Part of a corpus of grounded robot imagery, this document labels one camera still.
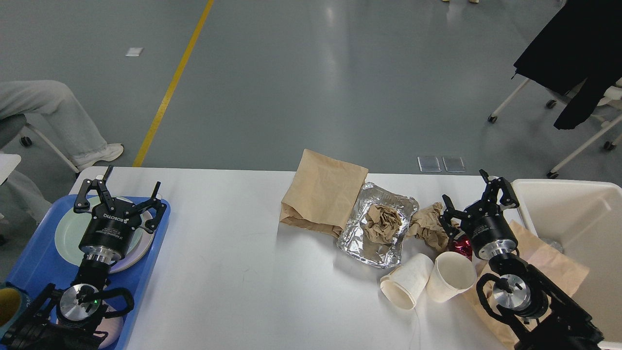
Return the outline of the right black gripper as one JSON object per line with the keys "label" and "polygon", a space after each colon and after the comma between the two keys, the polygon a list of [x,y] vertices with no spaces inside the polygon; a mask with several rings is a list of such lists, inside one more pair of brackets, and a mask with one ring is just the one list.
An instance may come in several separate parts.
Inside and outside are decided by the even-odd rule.
{"label": "right black gripper", "polygon": [[[489,261],[497,255],[513,253],[518,247],[518,240],[503,211],[519,208],[520,202],[513,186],[504,177],[489,175],[484,169],[479,173],[485,182],[480,202],[471,204],[465,211],[457,210],[451,198],[444,194],[445,210],[438,220],[449,239],[460,238],[465,232],[475,256]],[[454,226],[453,219],[461,221],[462,229]]]}

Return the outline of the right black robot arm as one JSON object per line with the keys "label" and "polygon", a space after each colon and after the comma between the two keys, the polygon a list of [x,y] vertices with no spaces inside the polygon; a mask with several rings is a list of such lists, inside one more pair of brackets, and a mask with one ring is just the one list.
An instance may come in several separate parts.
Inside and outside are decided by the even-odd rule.
{"label": "right black robot arm", "polygon": [[443,195],[439,220],[451,239],[466,236],[472,252],[487,261],[490,273],[475,290],[486,314],[511,328],[516,350],[597,350],[603,333],[566,292],[518,253],[518,240],[503,211],[519,207],[510,182],[480,169],[482,197],[463,210]]}

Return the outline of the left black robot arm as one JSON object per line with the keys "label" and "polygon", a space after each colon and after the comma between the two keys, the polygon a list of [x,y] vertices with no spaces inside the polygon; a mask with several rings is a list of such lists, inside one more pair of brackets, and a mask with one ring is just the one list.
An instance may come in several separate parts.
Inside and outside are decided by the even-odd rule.
{"label": "left black robot arm", "polygon": [[1,286],[3,350],[104,350],[126,343],[168,224],[158,197],[113,196],[113,166],[56,201]]}

